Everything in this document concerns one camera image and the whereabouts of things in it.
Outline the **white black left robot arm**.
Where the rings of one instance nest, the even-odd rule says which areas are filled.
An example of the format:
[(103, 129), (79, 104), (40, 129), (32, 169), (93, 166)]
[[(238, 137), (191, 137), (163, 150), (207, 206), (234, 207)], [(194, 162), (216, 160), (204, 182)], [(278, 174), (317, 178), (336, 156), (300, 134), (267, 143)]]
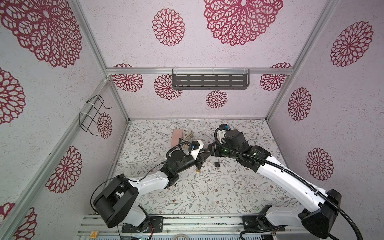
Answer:
[(138, 180), (129, 180), (123, 174), (118, 175), (95, 198), (95, 210), (108, 228), (126, 224), (143, 232), (150, 225), (150, 217), (136, 199), (173, 186), (179, 180), (179, 173), (193, 166), (200, 170), (210, 155), (207, 149), (197, 155), (185, 155), (180, 150), (175, 150), (166, 161), (160, 163), (162, 167), (155, 173)]

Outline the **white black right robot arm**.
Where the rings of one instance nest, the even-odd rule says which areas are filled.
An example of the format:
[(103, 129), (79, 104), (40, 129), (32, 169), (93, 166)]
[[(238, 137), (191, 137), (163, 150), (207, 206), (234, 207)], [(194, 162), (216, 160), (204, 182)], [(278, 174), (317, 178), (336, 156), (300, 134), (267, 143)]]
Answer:
[(265, 206), (258, 216), (245, 224), (244, 233), (266, 233), (294, 226), (304, 228), (320, 239), (329, 238), (338, 216), (338, 211), (331, 203), (340, 205), (339, 192), (327, 192), (300, 180), (270, 152), (260, 146), (250, 146), (238, 130), (231, 130), (228, 126), (219, 127), (214, 137), (215, 142), (211, 145), (213, 156), (236, 160), (243, 167), (275, 182), (300, 202), (295, 208)]

